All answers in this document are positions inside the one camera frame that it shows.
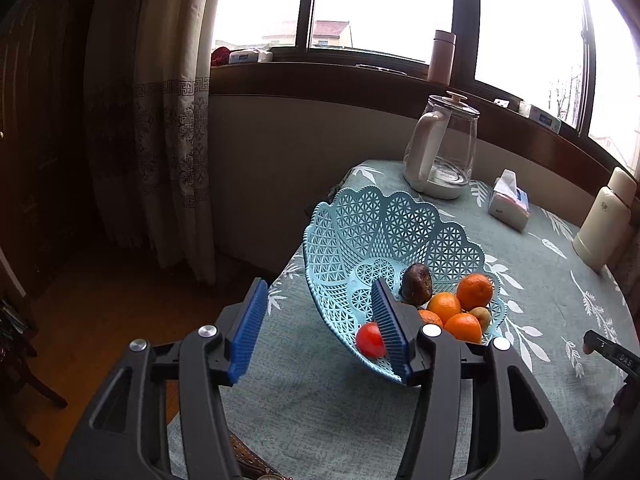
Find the table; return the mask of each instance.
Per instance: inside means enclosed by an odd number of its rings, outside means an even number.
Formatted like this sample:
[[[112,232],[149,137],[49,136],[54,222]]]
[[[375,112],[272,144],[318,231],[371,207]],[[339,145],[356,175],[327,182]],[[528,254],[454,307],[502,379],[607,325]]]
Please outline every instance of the table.
[[[400,162],[368,160],[345,182],[355,189],[370,184],[434,203],[444,221],[462,224],[482,245],[508,306],[501,332],[533,371],[583,463],[623,375],[599,354],[584,355],[582,337],[592,329],[635,353],[640,347],[608,269],[596,274],[575,254],[577,228],[531,205],[525,231],[516,232],[487,214],[487,184],[472,181],[452,202],[427,198],[405,182]],[[270,288],[247,374],[222,396],[229,428],[281,473],[378,480],[395,478],[417,390],[371,372],[335,338],[309,293],[300,247]],[[465,380],[454,478],[465,472],[470,416]],[[168,433],[174,474],[185,478],[178,416]]]

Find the silver bolt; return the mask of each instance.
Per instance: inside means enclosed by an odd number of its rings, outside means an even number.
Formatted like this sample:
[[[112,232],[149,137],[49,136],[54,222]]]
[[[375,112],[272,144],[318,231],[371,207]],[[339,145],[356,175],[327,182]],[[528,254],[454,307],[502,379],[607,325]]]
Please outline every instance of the silver bolt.
[[[144,339],[134,339],[129,343],[129,349],[134,352],[142,352],[146,348],[146,341]]]
[[[218,333],[218,329],[213,325],[201,326],[198,329],[198,335],[200,337],[213,337]]]
[[[511,346],[511,343],[509,343],[509,340],[505,337],[495,337],[494,346],[498,350],[508,350],[509,347]]]
[[[428,324],[422,327],[422,333],[429,337],[437,337],[442,334],[442,329],[434,324]]]

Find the blue gripper pad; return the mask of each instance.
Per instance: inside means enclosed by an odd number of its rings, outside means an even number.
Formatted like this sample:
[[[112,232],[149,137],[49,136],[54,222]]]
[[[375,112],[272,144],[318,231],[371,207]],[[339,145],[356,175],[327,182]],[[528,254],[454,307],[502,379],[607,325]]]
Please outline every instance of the blue gripper pad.
[[[409,345],[391,306],[391,301],[395,300],[389,298],[391,294],[387,295],[385,288],[388,290],[383,280],[375,280],[371,284],[373,319],[378,324],[391,368],[405,383],[413,374],[409,366]]]
[[[238,324],[234,338],[229,342],[230,356],[227,371],[229,381],[236,384],[247,368],[254,353],[255,342],[267,311],[267,283],[260,280],[251,298],[245,299],[248,306]]]

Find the wooden floor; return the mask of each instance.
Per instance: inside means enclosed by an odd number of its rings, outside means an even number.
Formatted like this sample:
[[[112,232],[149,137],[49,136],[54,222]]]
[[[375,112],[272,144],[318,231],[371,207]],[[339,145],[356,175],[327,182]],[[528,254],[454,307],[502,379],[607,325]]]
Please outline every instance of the wooden floor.
[[[42,442],[31,449],[42,470],[52,478],[84,407],[132,339],[172,342],[214,322],[225,305],[244,298],[254,272],[221,257],[212,288],[199,285],[186,265],[159,269],[150,251],[101,241],[81,251],[33,305],[40,332],[31,368],[69,406],[59,410],[28,386],[12,399],[20,420]],[[169,417],[178,409],[172,386]]]

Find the window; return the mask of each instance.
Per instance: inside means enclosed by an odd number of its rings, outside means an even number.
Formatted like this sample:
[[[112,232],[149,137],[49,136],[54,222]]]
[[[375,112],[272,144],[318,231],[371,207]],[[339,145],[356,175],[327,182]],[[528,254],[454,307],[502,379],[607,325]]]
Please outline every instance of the window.
[[[611,0],[589,4],[597,52],[589,136],[638,176],[639,50]]]
[[[582,0],[480,0],[476,79],[577,124]]]
[[[218,0],[212,48],[293,45],[300,0]]]
[[[318,45],[429,62],[433,33],[451,30],[452,9],[453,0],[316,0],[313,35],[330,37]]]

